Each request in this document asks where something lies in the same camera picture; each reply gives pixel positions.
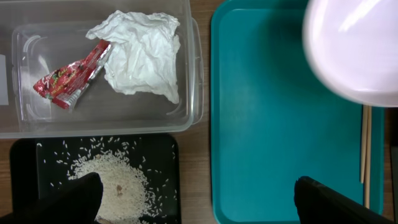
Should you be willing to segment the red snack wrapper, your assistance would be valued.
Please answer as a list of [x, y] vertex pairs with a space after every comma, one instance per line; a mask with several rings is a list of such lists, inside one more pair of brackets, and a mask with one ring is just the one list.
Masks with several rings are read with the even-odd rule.
[[86, 58], [49, 73], [37, 81], [33, 89], [58, 107], [71, 110], [100, 73], [111, 50], [110, 42], [101, 40]]

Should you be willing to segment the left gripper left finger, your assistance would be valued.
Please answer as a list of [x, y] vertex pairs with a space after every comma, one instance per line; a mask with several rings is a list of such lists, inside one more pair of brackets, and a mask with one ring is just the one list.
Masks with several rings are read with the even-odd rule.
[[53, 195], [1, 217], [1, 223], [96, 223], [102, 197], [100, 175], [92, 172]]

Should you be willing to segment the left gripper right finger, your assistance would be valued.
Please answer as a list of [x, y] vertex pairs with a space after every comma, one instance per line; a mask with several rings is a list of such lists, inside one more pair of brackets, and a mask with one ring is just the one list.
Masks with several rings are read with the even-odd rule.
[[295, 182], [294, 203], [301, 224], [393, 224], [308, 176]]

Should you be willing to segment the large white plate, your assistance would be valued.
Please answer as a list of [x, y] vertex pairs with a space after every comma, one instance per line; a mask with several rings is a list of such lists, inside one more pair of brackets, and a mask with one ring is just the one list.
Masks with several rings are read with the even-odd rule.
[[310, 68], [329, 90], [397, 107], [397, 0], [310, 0], [302, 34]]

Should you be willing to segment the white napkin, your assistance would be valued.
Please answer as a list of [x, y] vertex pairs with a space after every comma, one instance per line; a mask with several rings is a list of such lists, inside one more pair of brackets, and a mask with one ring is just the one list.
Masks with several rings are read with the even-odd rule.
[[147, 15], [117, 10], [90, 29], [86, 38], [112, 45], [104, 78], [115, 92], [148, 92], [178, 104], [176, 59], [180, 41], [175, 31], [179, 25], [176, 17], [164, 12]]

